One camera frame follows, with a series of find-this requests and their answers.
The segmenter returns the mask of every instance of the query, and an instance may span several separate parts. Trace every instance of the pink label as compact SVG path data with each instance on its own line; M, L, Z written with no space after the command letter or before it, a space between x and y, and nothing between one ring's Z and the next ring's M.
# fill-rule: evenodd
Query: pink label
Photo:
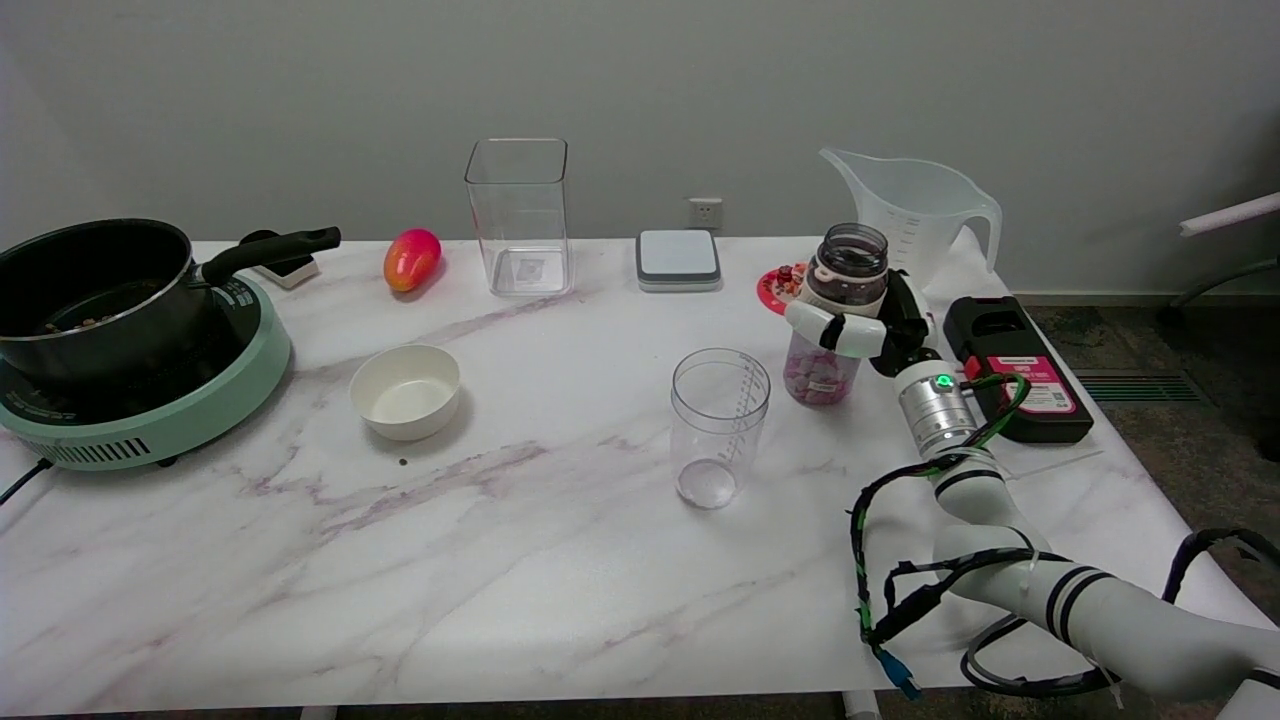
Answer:
M1061 413L1064 415L1075 413L1075 401L1066 389L1066 383L1057 375L1057 370L1044 356L989 356L987 363L996 373L1018 373L1032 383L1030 393L1023 401L1019 410L1027 413ZM1018 392L1016 384L1006 384L1005 395L1012 400Z

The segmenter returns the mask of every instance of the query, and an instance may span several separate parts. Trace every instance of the mint green induction cooker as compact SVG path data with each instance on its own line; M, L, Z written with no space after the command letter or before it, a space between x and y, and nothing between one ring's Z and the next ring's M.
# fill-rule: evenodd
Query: mint green induction cooker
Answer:
M257 284L237 275L214 292L218 313L182 357L105 392L68 397L0 363L0 425L76 470L168 465L218 438L271 395L291 346Z

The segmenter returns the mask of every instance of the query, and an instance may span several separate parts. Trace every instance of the black cooking pot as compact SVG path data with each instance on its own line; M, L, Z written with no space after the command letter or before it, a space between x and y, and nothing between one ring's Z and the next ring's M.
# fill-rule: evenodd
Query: black cooking pot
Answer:
M297 232L197 265L187 236L156 220L54 231L0 252L0 356L37 383L109 389L197 345L211 288L237 270L339 242L338 228Z

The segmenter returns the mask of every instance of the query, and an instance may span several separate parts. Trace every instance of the white bowl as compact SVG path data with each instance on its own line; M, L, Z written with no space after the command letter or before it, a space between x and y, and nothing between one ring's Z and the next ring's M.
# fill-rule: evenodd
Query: white bowl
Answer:
M384 350L351 378L351 404L378 434L422 439L458 409L458 361L429 345Z

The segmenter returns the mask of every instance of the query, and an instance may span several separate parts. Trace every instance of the marble surface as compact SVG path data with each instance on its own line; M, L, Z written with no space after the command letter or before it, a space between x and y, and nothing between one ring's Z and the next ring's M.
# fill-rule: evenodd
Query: marble surface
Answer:
M817 241L724 238L707 295L641 293L630 241L575 241L573 292L544 300L490 296L474 243L447 243L408 299L381 282L384 243L323 255L320 277L271 287L294 360L259 414L173 468L55 469L0 509L0 714L887 687L858 639L844 510L915 461L910 436L869 366L845 405L792 402L790 331L754 292ZM970 234L948 263L934 313L1005 292ZM412 445L347 398L404 342L452 352L466 393ZM710 346L759 359L774 396L756 477L708 512L677 497L667 436L671 372ZM1158 589L1187 527L1091 410L1076 446L992 447L1057 552ZM33 461L0 432L0 477ZM950 521L924 480L882 493L873 587ZM1271 626L1207 560L1179 603ZM891 647L923 684L961 684L963 648L998 616L948 597ZM1083 667L1036 629L991 656Z

